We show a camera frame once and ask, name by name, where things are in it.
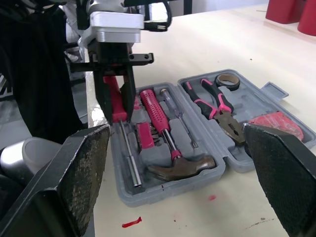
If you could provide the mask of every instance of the hammer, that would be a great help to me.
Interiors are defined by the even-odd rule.
[[[209,155],[203,156],[199,161],[186,160],[174,144],[174,141],[169,133],[170,127],[167,117],[160,107],[154,92],[150,89],[144,90],[140,93],[140,97],[145,105],[153,126],[163,137],[165,143],[169,146],[173,163],[173,166],[170,168],[149,166],[148,170],[150,172],[155,174],[158,179],[168,182],[189,178],[198,175],[202,170],[216,167],[214,158]]]

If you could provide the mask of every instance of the tool case latch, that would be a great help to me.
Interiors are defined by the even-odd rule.
[[[284,91],[272,82],[268,82],[267,84],[265,84],[261,88],[261,90],[277,102],[280,102],[282,99],[289,95],[286,91]]]

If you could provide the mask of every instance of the red mark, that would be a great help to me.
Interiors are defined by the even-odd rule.
[[[208,197],[208,200],[209,200],[209,201],[213,201],[213,200],[215,200],[215,199],[216,199],[216,195],[211,195],[211,196]]]
[[[127,228],[127,227],[133,226],[135,224],[138,224],[141,221],[142,221],[142,218],[139,217],[136,221],[132,221],[132,222],[129,222],[129,223],[126,223],[126,224],[122,224],[122,227],[123,228]]]

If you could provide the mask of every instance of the toolbox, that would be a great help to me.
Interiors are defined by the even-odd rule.
[[[121,200],[130,207],[151,204],[167,197],[185,193],[204,187],[215,182],[223,175],[226,164],[237,172],[248,172],[254,170],[252,158],[246,152],[245,146],[238,146],[220,127],[215,119],[207,118],[202,114],[200,107],[194,103],[192,98],[183,87],[189,83],[200,100],[207,104],[215,105],[214,97],[201,85],[201,80],[206,79],[210,84],[222,74],[233,75],[240,80],[239,87],[229,90],[226,86],[218,87],[228,102],[234,107],[232,117],[239,124],[249,122],[251,119],[274,112],[283,112],[303,132],[302,142],[311,148],[316,144],[316,134],[299,121],[295,116],[285,110],[280,100],[288,94],[269,82],[261,89],[234,70],[223,70],[195,77],[185,78],[178,81],[174,86],[170,83],[154,84],[136,89],[136,101],[130,123],[124,123],[123,127],[130,144],[130,151],[134,157],[135,165],[139,171],[142,182],[140,187],[133,185],[132,174],[129,169],[128,149],[119,123],[111,127],[111,149],[115,169],[115,177],[118,195]],[[151,117],[146,111],[146,105],[142,101],[140,93],[151,89],[168,119],[170,134],[175,146],[182,156],[188,161],[198,161],[204,156],[212,156],[216,167],[204,169],[199,174],[174,181],[164,181],[157,178],[148,171],[148,167],[162,166],[172,167],[172,154],[170,146],[165,143],[162,136],[156,132],[155,144],[143,144],[140,147],[140,137],[137,129],[140,124],[152,125]],[[177,118],[170,104],[163,97],[161,91],[166,89],[180,111],[180,119]]]

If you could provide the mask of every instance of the white wall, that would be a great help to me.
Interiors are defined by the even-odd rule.
[[[193,0],[193,13],[216,11],[268,3],[269,0]],[[183,0],[171,1],[173,16],[183,15]]]

